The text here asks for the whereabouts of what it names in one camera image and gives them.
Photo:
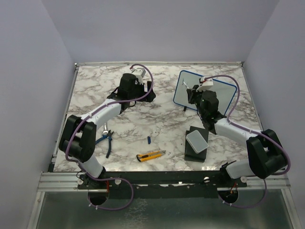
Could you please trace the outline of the blue framed whiteboard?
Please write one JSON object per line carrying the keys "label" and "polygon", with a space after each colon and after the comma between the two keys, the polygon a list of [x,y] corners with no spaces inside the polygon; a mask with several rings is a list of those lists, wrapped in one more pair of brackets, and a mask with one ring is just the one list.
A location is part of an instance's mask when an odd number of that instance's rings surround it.
{"label": "blue framed whiteboard", "polygon": [[[196,110],[195,105],[188,103],[187,87],[183,85],[183,81],[187,83],[189,88],[192,88],[194,85],[199,84],[199,79],[202,77],[203,75],[182,70],[178,77],[173,102],[183,107],[186,106],[188,109]],[[219,100],[218,110],[221,114],[225,115],[237,93],[236,85],[213,79],[213,87],[210,90],[216,92],[217,99]]]}

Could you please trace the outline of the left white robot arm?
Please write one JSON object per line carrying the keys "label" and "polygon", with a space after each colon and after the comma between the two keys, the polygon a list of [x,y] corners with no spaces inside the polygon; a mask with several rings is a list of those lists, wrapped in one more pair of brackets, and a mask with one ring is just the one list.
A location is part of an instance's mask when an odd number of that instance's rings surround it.
{"label": "left white robot arm", "polygon": [[94,110],[82,116],[70,115],[61,135],[59,150],[66,159],[78,163],[88,174],[89,183],[94,188],[105,184],[105,167],[94,155],[96,133],[109,120],[120,115],[131,102],[152,102],[156,97],[153,92],[153,80],[144,84],[142,75],[125,73],[119,86]]}

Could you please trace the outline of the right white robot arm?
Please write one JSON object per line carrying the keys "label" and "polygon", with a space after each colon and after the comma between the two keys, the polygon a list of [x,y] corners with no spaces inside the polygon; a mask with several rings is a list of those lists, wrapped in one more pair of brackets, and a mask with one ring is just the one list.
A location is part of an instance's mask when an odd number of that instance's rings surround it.
{"label": "right white robot arm", "polygon": [[223,186],[229,187],[240,177],[265,179],[270,175],[280,175],[281,169],[290,167],[288,156],[273,130],[259,132],[229,121],[219,112],[219,101],[214,91],[200,91],[195,85],[186,93],[188,103],[196,106],[205,130],[227,137],[247,150],[247,159],[222,165],[219,181]]}

